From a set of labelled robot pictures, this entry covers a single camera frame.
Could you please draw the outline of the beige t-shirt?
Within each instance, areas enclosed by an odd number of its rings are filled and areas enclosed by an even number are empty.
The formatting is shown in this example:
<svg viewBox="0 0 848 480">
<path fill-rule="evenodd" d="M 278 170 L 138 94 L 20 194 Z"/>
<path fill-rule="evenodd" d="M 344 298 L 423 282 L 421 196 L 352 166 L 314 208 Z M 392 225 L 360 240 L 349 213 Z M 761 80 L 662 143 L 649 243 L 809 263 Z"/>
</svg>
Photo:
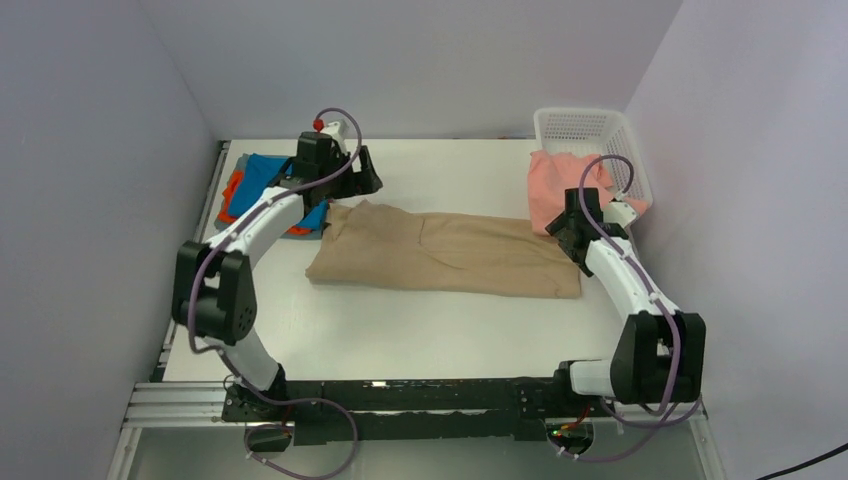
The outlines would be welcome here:
<svg viewBox="0 0 848 480">
<path fill-rule="evenodd" d="M 362 201 L 331 206 L 305 270 L 313 283 L 576 299 L 580 270 L 527 220 L 410 213 Z"/>
</svg>

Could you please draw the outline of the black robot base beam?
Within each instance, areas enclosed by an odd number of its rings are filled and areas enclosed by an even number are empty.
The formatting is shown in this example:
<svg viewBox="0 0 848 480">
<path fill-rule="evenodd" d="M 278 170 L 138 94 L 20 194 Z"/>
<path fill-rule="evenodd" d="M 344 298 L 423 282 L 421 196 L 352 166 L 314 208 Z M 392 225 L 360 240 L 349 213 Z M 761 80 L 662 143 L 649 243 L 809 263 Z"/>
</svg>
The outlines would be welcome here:
<svg viewBox="0 0 848 480">
<path fill-rule="evenodd" d="M 604 417 L 597 397 L 550 377 L 330 381 L 291 380 L 293 406 L 271 405 L 239 385 L 226 389 L 227 423 L 284 424 L 296 446 L 361 441 L 581 436 Z"/>
</svg>

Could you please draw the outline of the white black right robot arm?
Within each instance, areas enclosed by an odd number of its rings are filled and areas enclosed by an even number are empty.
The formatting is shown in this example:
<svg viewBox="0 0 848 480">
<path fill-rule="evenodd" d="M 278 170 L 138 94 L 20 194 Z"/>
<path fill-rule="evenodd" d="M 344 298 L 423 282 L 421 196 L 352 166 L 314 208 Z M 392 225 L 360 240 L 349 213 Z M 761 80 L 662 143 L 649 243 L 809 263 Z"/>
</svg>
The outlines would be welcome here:
<svg viewBox="0 0 848 480">
<path fill-rule="evenodd" d="M 622 404 L 691 403 L 701 395 L 706 324 L 685 313 L 639 262 L 625 228 L 603 219 L 595 188 L 570 188 L 547 233 L 587 276 L 604 287 L 623 321 L 612 356 L 561 364 L 551 388 L 557 411 L 574 415 L 590 397 Z"/>
</svg>

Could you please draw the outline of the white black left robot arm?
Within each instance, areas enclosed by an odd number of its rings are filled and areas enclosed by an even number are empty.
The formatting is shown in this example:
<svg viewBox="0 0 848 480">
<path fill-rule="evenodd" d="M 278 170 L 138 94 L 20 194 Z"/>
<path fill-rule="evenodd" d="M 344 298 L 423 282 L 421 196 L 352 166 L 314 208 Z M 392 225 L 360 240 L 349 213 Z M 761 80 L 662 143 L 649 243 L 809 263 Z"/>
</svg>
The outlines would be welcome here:
<svg viewBox="0 0 848 480">
<path fill-rule="evenodd" d="M 193 352 L 221 358 L 261 419 L 279 417 L 288 394 L 283 366 L 254 327 L 254 267 L 285 234 L 301 226 L 321 230 L 331 201 L 382 186 L 368 147 L 358 143 L 348 150 L 339 125 L 307 131 L 290 157 L 248 156 L 225 190 L 223 230 L 179 248 L 172 317 L 188 330 Z"/>
</svg>

